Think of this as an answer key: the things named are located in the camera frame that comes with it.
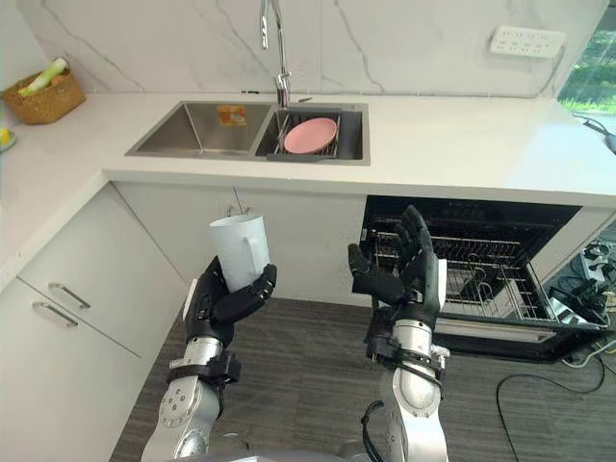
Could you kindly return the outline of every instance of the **stainless steel sink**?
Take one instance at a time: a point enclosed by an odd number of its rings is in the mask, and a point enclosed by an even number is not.
[[[336,139],[319,153],[287,153],[286,134],[301,121],[320,116],[336,121]],[[280,109],[270,103],[183,101],[126,155],[369,165],[369,151],[366,105],[299,103]]]

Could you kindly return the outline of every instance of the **dishwasher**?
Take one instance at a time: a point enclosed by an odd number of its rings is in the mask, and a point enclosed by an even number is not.
[[[369,195],[360,248],[373,265],[393,273],[394,228],[408,205],[422,214],[438,258],[448,261],[437,344],[458,353],[554,362],[611,333],[567,316],[530,263],[579,207]]]

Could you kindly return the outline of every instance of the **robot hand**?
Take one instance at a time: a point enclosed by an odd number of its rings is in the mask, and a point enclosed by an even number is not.
[[[348,247],[348,265],[355,281],[353,289],[373,295],[389,305],[400,306],[400,317],[425,322],[434,329],[442,306],[439,297],[439,261],[424,219],[409,206],[396,226],[399,277],[371,268],[357,244]]]
[[[250,316],[270,298],[276,286],[276,266],[266,265],[250,286],[229,293],[215,257],[192,282],[184,307],[187,340],[212,336],[227,346],[233,338],[233,323]]]

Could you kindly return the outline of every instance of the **faucet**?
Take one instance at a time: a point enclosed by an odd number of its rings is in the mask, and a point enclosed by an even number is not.
[[[278,28],[278,51],[280,53],[280,73],[274,78],[278,105],[286,109],[289,106],[289,77],[291,72],[287,69],[287,56],[285,55],[285,39],[282,31],[282,14],[278,0],[261,0],[261,47],[268,49],[268,10],[271,7],[276,15],[276,27]]]

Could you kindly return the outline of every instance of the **electrical outlet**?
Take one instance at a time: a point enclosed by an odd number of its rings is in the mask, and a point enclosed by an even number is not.
[[[565,42],[565,33],[499,26],[490,42],[490,51],[500,55],[553,58]]]

